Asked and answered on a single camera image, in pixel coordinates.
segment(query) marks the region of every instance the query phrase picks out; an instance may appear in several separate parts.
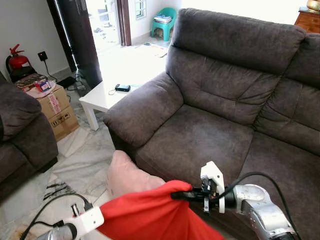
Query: window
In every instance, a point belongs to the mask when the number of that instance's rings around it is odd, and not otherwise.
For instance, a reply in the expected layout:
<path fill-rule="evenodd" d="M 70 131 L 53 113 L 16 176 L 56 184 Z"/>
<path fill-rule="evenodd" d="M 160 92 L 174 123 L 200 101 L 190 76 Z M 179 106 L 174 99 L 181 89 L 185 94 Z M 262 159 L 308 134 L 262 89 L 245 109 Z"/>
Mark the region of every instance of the window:
<path fill-rule="evenodd" d="M 135 1 L 135 19 L 139 20 L 146 16 L 146 0 Z"/>

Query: wall socket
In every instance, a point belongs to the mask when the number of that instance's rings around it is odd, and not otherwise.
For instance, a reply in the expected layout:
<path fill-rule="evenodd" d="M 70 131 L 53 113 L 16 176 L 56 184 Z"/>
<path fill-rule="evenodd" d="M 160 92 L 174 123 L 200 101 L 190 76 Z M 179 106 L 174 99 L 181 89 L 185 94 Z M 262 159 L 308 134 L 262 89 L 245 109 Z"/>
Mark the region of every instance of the wall socket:
<path fill-rule="evenodd" d="M 39 52 L 39 53 L 38 53 L 38 56 L 39 56 L 39 58 L 40 58 L 40 61 L 45 61 L 45 60 L 48 59 L 47 54 L 46 54 L 45 51 Z"/>

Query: brown sofa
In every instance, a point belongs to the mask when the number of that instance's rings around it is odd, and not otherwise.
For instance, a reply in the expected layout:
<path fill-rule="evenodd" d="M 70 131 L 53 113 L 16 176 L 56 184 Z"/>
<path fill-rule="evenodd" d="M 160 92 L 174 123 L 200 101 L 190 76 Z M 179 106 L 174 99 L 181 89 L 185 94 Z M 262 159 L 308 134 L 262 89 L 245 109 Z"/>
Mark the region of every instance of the brown sofa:
<path fill-rule="evenodd" d="M 270 175 L 302 239 L 319 239 L 320 34 L 181 9 L 166 72 L 113 106 L 104 122 L 116 149 L 165 181 L 199 186 L 209 161 L 226 184 L 251 171 Z M 246 183 L 267 189 L 284 210 L 267 179 Z M 232 211 L 211 217 L 239 240 L 257 239 Z"/>
<path fill-rule="evenodd" d="M 57 155 L 40 103 L 0 72 L 0 203 L 34 173 L 56 163 Z"/>

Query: red fabric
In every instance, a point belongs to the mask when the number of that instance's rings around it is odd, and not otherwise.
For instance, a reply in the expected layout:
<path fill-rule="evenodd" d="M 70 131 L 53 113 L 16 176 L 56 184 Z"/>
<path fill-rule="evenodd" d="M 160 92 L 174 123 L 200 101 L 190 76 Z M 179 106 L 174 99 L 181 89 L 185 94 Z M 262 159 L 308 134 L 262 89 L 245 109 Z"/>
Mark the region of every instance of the red fabric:
<path fill-rule="evenodd" d="M 113 240 L 223 240 L 184 200 L 170 193 L 190 191 L 183 181 L 169 181 L 150 191 L 134 192 L 100 207 L 104 224 L 98 230 Z"/>

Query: pink pillow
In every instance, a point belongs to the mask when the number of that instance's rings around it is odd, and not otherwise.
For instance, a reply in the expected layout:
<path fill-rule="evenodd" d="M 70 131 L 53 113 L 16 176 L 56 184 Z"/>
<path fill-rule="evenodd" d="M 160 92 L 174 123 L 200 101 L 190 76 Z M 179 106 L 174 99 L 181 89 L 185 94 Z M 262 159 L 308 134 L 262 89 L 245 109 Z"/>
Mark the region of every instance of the pink pillow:
<path fill-rule="evenodd" d="M 113 153 L 107 171 L 107 189 L 112 199 L 134 192 L 156 189 L 166 182 L 139 169 L 130 157 L 120 150 Z"/>

